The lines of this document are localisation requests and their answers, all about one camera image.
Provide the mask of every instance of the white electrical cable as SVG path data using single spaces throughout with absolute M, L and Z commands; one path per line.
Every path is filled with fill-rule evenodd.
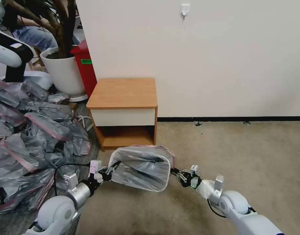
M 82 121 L 82 124 L 83 124 L 84 128 L 86 129 L 85 121 L 84 121 L 85 118 L 88 118 L 88 119 L 91 120 L 91 118 L 89 116 L 77 115 L 77 117 L 76 117 L 76 119 L 78 120 L 78 122 Z M 93 123 L 90 126 L 88 126 L 88 128 L 86 129 L 86 131 L 89 131 L 92 127 L 93 127 Z

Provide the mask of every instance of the green label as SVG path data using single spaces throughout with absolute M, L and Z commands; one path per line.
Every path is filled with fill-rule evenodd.
M 92 61 L 90 59 L 80 59 L 81 64 L 92 64 Z

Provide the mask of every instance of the black baseboard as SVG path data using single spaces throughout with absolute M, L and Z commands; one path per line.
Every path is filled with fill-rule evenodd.
M 158 117 L 158 122 L 193 122 L 193 121 L 300 121 L 300 116 L 288 117 Z

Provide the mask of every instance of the plastic bag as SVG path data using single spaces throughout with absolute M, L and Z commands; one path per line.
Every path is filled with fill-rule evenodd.
M 58 122 L 53 121 L 47 116 L 37 113 L 26 113 L 25 117 L 29 118 L 34 124 L 39 126 L 43 131 L 62 141 L 71 141 L 71 130 Z
M 42 146 L 45 152 L 53 152 L 58 140 L 45 132 L 41 127 L 29 123 L 22 131 L 22 139 L 25 145 L 31 144 L 31 147 Z
M 5 83 L 0 80 L 0 102 L 19 110 L 35 110 L 37 103 L 47 99 L 47 92 L 32 81 Z
M 13 129 L 5 125 L 4 122 L 0 121 L 0 139 L 13 134 Z
M 47 169 L 40 173 L 22 176 L 16 180 L 4 182 L 1 186 L 6 193 L 4 204 L 0 205 L 0 214 L 15 209 L 28 195 L 33 194 L 28 210 L 37 209 L 44 200 L 53 184 L 54 169 Z
M 0 104 L 0 120 L 9 123 L 12 127 L 17 127 L 25 123 L 24 116 L 16 109 L 8 108 Z
M 53 104 L 61 104 L 61 103 L 65 103 L 69 100 L 69 95 L 65 94 L 65 93 L 56 93 L 53 95 L 49 95 L 47 101 L 49 103 L 53 103 Z
M 39 163 L 30 156 L 20 134 L 0 141 L 0 185 L 38 169 Z
M 38 110 L 40 114 L 47 116 L 56 122 L 73 120 L 75 117 L 75 113 L 71 107 L 62 104 L 42 102 L 39 104 Z
M 48 167 L 57 168 L 63 164 L 74 163 L 72 143 L 65 143 L 64 150 L 56 153 L 46 153 L 45 161 Z M 63 179 L 63 175 L 68 172 L 75 172 L 79 176 L 79 169 L 75 165 L 62 166 L 57 171 L 56 186 L 63 190 L 67 189 L 68 184 Z
M 174 168 L 175 156 L 163 146 L 129 146 L 118 148 L 108 166 L 120 161 L 112 181 L 148 191 L 163 191 Z
M 43 102 L 48 98 L 48 92 L 37 83 L 34 83 L 33 80 L 27 79 L 23 83 L 27 85 L 24 89 L 32 101 Z
M 73 153 L 76 156 L 87 155 L 91 149 L 91 142 L 86 130 L 75 119 L 73 121 L 64 122 L 62 125 L 71 130 Z

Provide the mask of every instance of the person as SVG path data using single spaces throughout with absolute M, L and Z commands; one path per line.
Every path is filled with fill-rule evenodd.
M 44 18 L 41 20 L 46 24 L 49 23 Z M 42 51 L 57 47 L 57 42 L 52 33 L 29 19 L 29 17 L 24 17 L 9 4 L 5 6 L 3 25 L 11 31 L 15 38 Z

